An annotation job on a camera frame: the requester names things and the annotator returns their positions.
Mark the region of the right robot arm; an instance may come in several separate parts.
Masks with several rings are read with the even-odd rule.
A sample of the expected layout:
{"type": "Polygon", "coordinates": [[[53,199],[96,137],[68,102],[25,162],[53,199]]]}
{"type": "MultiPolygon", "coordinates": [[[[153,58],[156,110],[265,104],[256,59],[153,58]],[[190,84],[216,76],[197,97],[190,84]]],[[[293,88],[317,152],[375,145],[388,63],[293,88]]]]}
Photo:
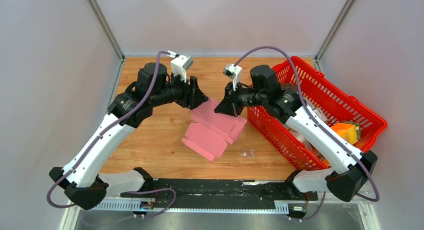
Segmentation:
{"type": "Polygon", "coordinates": [[[224,89],[224,98],[215,107],[215,113],[237,117],[244,107],[262,106],[280,123],[298,132],[330,163],[322,170],[296,170],[287,179],[286,195],[300,198],[305,192],[329,191],[338,199],[349,202],[360,196],[359,190],[371,178],[377,156],[363,153],[337,135],[305,103],[300,90],[283,88],[276,72],[268,65],[250,70],[252,86],[237,82],[240,71],[228,64],[223,73],[232,78],[224,89]]]}

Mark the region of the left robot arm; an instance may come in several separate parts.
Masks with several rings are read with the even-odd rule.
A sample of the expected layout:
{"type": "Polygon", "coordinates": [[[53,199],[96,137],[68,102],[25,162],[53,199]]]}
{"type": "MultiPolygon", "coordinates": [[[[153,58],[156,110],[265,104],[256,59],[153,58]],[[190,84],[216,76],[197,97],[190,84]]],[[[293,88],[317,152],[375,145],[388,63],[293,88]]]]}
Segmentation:
{"type": "Polygon", "coordinates": [[[84,210],[125,192],[147,197],[153,190],[152,177],[142,168],[115,174],[100,174],[100,169],[115,149],[152,116],[154,107],[175,102],[192,110],[207,101],[196,77],[183,79],[168,74],[163,64],[147,63],[139,69],[137,80],[115,97],[99,128],[78,155],[64,167],[52,168],[49,176],[74,205],[84,210]]]}

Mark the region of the pink paper box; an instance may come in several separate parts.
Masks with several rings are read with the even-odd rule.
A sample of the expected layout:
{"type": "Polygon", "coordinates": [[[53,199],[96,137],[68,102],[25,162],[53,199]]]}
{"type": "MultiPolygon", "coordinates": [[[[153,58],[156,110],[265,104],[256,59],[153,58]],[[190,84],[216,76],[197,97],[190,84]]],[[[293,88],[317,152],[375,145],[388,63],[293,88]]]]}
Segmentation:
{"type": "Polygon", "coordinates": [[[189,110],[191,123],[182,138],[185,146],[214,162],[221,157],[229,144],[242,134],[247,120],[242,116],[215,113],[219,102],[209,98],[193,110],[189,110]]]}

